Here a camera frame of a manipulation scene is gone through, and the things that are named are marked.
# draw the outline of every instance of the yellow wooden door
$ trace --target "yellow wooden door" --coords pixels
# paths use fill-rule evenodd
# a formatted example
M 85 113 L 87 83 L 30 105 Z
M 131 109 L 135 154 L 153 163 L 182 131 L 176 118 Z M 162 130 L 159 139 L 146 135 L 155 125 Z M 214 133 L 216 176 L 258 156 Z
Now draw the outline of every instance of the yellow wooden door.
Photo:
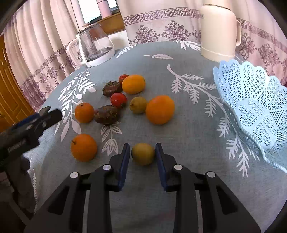
M 4 36 L 0 37 L 0 131 L 34 114 L 13 73 L 5 50 Z

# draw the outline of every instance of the window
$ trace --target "window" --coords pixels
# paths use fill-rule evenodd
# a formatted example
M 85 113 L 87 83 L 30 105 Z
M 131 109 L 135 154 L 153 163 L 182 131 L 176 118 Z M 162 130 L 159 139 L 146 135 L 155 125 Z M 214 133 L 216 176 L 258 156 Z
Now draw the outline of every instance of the window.
M 107 0 L 112 14 L 119 12 L 116 0 Z M 85 23 L 101 20 L 101 13 L 96 0 L 79 0 Z

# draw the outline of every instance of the red tomato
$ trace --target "red tomato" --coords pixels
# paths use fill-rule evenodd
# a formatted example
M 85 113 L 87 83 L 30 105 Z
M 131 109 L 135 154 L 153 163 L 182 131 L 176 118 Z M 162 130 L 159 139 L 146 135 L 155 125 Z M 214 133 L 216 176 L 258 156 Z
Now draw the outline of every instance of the red tomato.
M 122 75 L 119 77 L 119 82 L 120 82 L 120 84 L 122 84 L 123 80 L 124 80 L 127 76 L 129 76 L 129 75 L 128 75 L 128 74 L 122 74 Z
M 127 98 L 123 93 L 114 93 L 110 97 L 110 102 L 117 108 L 122 108 L 127 102 Z

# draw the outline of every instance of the tablecloth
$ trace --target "tablecloth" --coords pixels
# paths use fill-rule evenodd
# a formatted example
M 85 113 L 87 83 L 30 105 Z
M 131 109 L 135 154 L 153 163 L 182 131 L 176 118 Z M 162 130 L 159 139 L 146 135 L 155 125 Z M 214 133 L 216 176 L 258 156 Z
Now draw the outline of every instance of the tablecloth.
M 93 172 L 120 153 L 124 143 L 132 147 L 161 142 L 166 154 L 191 171 L 214 171 L 266 230 L 287 199 L 287 174 L 265 163 L 230 130 L 213 81 L 213 67 L 219 64 L 199 50 L 199 44 L 185 41 L 131 45 L 109 61 L 81 67 L 67 77 L 43 105 L 61 109 L 63 120 L 44 132 L 40 146 L 25 154 L 31 161 L 37 208 L 71 172 Z M 102 89 L 121 74 L 140 74 L 146 80 L 145 90 L 127 95 L 129 101 L 134 96 L 147 100 L 170 96 L 175 102 L 172 120 L 153 125 L 144 114 L 134 115 L 126 108 L 114 125 L 79 124 L 73 115 L 76 105 L 110 104 Z M 91 135 L 98 144 L 96 157 L 88 163 L 75 160 L 70 151 L 71 140 L 79 133 Z M 155 162 L 141 167 L 131 159 L 122 192 L 110 193 L 110 209 L 113 232 L 172 232 L 175 193 L 163 191 Z

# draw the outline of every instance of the pink curtain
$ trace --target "pink curtain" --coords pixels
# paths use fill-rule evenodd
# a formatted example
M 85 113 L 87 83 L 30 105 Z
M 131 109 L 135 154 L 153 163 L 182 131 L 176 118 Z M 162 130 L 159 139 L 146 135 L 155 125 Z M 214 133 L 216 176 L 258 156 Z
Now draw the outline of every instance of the pink curtain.
M 199 9 L 203 0 L 118 0 L 130 44 L 185 40 L 201 42 Z M 236 51 L 262 66 L 268 75 L 287 82 L 287 39 L 258 0 L 230 0 L 242 24 Z
M 28 0 L 7 24 L 4 40 L 8 60 L 35 111 L 78 68 L 67 54 L 67 45 L 78 31 L 70 0 Z M 82 59 L 77 44 L 73 52 Z

